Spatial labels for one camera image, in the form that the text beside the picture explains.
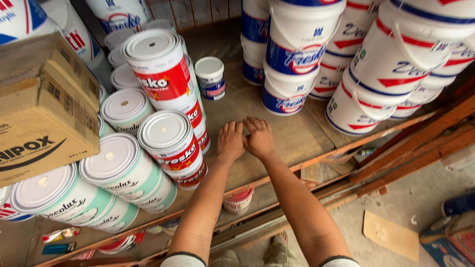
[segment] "foot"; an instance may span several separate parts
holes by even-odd
[[[285,232],[278,233],[277,235],[270,238],[270,242],[280,242],[287,246],[287,234]]]

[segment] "hand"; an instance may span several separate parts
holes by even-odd
[[[225,124],[218,135],[218,159],[223,159],[232,164],[244,152],[246,152],[242,135],[244,124],[242,122],[228,122]]]
[[[274,136],[270,123],[247,116],[247,119],[244,119],[244,125],[250,133],[244,139],[244,147],[249,153],[260,160],[275,153]]]

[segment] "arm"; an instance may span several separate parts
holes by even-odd
[[[250,135],[244,147],[264,164],[277,199],[310,266],[319,266],[332,256],[351,257],[335,221],[289,170],[274,151],[271,125],[264,120],[244,120]]]
[[[216,160],[188,202],[171,240],[169,254],[190,252],[208,263],[211,237],[221,210],[229,169],[246,151],[242,129],[242,122],[229,122],[219,131]]]

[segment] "lighter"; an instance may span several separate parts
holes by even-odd
[[[42,255],[46,254],[66,254],[76,248],[76,243],[47,245],[43,249]]]

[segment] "person's sleeve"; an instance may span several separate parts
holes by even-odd
[[[160,267],[206,267],[205,261],[189,252],[176,252],[168,255]]]
[[[320,264],[320,267],[360,267],[358,262],[346,256],[330,257]]]

